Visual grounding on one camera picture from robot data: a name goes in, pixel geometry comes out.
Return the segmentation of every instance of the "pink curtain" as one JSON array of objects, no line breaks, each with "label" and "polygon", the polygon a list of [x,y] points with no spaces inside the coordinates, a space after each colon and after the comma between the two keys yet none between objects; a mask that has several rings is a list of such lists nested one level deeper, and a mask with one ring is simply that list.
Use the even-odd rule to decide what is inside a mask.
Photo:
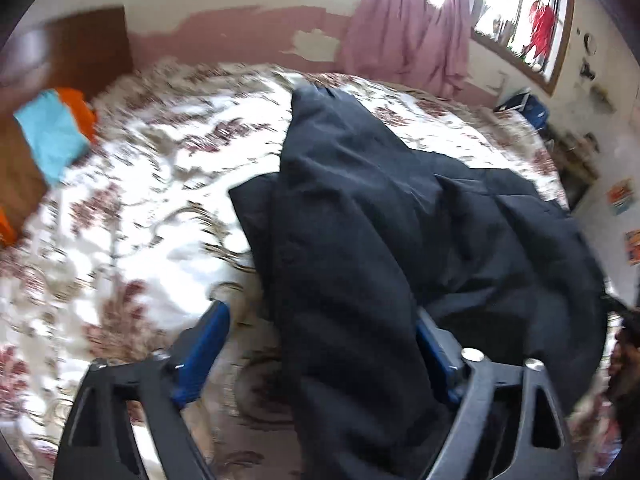
[{"label": "pink curtain", "polygon": [[453,98],[467,76],[469,0],[362,0],[337,55],[341,72]]}]

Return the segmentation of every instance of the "wooden window frame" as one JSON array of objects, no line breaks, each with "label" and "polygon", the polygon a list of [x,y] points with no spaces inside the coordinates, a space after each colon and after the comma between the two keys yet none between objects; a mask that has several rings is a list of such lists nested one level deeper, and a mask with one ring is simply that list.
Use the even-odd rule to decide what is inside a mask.
[{"label": "wooden window frame", "polygon": [[472,39],[476,43],[479,43],[486,49],[498,55],[501,59],[505,60],[514,68],[518,69],[525,76],[531,79],[536,85],[542,88],[543,91],[546,92],[546,94],[551,96],[554,94],[556,86],[558,85],[560,73],[562,72],[562,66],[564,65],[564,60],[566,58],[566,52],[569,47],[569,39],[571,38],[572,25],[574,21],[574,5],[575,0],[567,0],[564,20],[559,20],[562,24],[562,37],[560,39],[558,56],[556,57],[554,68],[548,80],[545,78],[543,71],[534,71],[527,63],[516,57],[513,52],[511,52],[505,46],[502,46],[501,44],[497,43],[497,41],[494,41],[491,38],[479,33],[475,29],[472,29]]}]

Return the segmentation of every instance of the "white wall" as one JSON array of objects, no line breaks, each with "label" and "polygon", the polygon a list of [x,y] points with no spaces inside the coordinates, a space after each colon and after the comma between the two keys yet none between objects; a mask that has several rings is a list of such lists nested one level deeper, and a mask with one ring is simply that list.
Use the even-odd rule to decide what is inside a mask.
[{"label": "white wall", "polygon": [[[124,4],[127,23],[135,34],[171,32],[196,12],[228,9],[241,6],[261,6],[280,9],[297,6],[324,7],[332,14],[351,16],[360,0],[37,0],[19,27],[40,22],[54,16],[108,4]],[[586,98],[590,82],[580,78],[585,55],[583,34],[596,37],[598,51],[590,57],[596,83],[603,85],[616,105],[613,117],[593,113]],[[299,54],[304,59],[331,59],[335,41],[299,41]],[[553,97],[536,89],[517,69],[481,45],[472,42],[469,80],[481,89],[504,96],[519,88],[530,86],[549,106],[552,123],[575,134],[593,131],[602,146],[598,162],[602,173],[577,212],[584,232],[627,299],[633,298],[636,270],[626,264],[623,233],[640,228],[640,206],[619,217],[613,217],[606,204],[606,190],[627,176],[640,183],[640,137],[628,127],[628,118],[640,82],[640,67],[622,36],[597,0],[575,0],[575,15],[566,60]]]}]

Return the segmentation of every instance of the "light blue cloth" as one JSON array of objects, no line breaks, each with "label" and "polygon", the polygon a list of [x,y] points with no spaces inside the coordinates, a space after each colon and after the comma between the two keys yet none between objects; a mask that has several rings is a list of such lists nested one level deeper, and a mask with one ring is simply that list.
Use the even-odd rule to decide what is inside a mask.
[{"label": "light blue cloth", "polygon": [[89,147],[89,140],[78,130],[71,110],[55,90],[41,92],[14,117],[49,187],[59,182],[64,169]]}]

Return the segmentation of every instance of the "floral bedsheet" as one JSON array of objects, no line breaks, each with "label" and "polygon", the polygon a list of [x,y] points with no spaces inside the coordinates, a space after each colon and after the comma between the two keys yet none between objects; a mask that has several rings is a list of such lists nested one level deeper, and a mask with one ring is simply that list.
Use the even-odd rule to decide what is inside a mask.
[{"label": "floral bedsheet", "polygon": [[[34,478],[52,474],[91,359],[145,358],[212,298],[230,305],[232,335],[184,418],[218,478],[299,477],[277,339],[256,314],[260,284],[226,192],[278,169],[290,92],[305,81],[353,94],[411,148],[511,168],[566,205],[542,140],[514,112],[275,66],[169,61],[121,78],[94,102],[100,142],[0,254],[0,430]],[[162,478],[142,407],[129,413],[150,478]]]}]

